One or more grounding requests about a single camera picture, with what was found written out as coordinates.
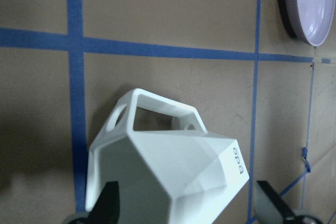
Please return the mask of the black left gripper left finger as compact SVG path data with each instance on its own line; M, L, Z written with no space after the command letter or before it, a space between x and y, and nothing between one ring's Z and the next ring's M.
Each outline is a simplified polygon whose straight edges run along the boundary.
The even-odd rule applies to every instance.
M101 191L86 223L118 223L120 217L119 183L107 182Z

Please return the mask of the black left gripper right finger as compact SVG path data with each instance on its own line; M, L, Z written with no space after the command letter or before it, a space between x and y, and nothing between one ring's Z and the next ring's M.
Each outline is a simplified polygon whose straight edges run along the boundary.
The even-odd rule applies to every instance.
M256 219L259 223L302 223L266 180L256 181Z

